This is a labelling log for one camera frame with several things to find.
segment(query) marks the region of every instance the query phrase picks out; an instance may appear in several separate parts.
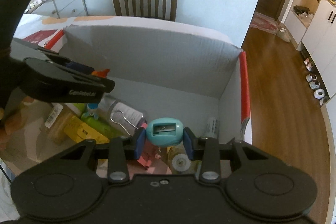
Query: blue gripper pad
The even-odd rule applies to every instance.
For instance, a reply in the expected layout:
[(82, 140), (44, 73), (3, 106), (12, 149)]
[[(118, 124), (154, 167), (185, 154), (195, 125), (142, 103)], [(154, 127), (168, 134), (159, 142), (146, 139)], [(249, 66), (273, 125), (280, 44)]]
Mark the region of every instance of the blue gripper pad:
[(194, 151), (193, 151), (193, 146), (191, 143), (191, 138), (189, 137), (185, 129), (183, 130), (183, 146), (187, 153), (188, 159), (193, 160)]
[(145, 141), (146, 141), (146, 130), (142, 128), (142, 131), (136, 141), (136, 148), (134, 150), (134, 158), (137, 160), (140, 159), (143, 146), (145, 145)]

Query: door handle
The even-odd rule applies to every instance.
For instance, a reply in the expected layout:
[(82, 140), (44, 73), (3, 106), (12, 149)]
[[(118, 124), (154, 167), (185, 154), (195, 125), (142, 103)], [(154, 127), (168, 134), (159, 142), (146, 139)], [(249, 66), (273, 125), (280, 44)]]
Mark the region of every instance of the door handle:
[(328, 21), (331, 19), (331, 16), (333, 15), (334, 11), (331, 11), (330, 16), (328, 18)]

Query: pencil sharpener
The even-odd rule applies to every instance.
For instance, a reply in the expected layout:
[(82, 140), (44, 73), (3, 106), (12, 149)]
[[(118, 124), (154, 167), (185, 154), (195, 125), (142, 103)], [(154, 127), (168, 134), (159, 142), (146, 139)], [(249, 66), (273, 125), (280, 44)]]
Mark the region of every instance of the pencil sharpener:
[(146, 138), (159, 147), (178, 145), (183, 139), (183, 124), (173, 118), (156, 119), (148, 124)]

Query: metal clip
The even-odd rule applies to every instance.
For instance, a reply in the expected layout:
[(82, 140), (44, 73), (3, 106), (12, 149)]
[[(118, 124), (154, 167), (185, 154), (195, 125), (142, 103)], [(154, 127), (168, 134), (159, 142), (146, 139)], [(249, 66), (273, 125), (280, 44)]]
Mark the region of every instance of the metal clip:
[(116, 111), (111, 112), (110, 120), (111, 120), (112, 122), (114, 122), (114, 123), (120, 125), (120, 126), (126, 131), (126, 133), (127, 133), (129, 136), (132, 136), (132, 135), (126, 130), (126, 128), (124, 128), (124, 126), (123, 126), (121, 123), (115, 122), (115, 121), (113, 120), (113, 115), (114, 115), (116, 112), (121, 112), (121, 113), (122, 113), (122, 117), (124, 118), (124, 120), (125, 120), (126, 122), (128, 122), (128, 123), (129, 123), (132, 127), (134, 127), (135, 129), (138, 129), (138, 128), (137, 128), (134, 124), (132, 124), (129, 120), (126, 119), (126, 117), (125, 117), (125, 115), (124, 115), (124, 112), (123, 112), (122, 110), (116, 110)]

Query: white dresser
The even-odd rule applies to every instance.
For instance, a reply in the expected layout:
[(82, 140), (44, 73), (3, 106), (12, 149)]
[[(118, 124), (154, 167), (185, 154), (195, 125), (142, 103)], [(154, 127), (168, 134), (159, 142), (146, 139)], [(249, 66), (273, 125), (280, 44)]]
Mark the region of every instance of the white dresser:
[(302, 38), (331, 98), (336, 94), (336, 6), (321, 0)]
[(28, 11), (28, 14), (37, 14), (55, 18), (87, 16), (84, 0), (48, 0)]

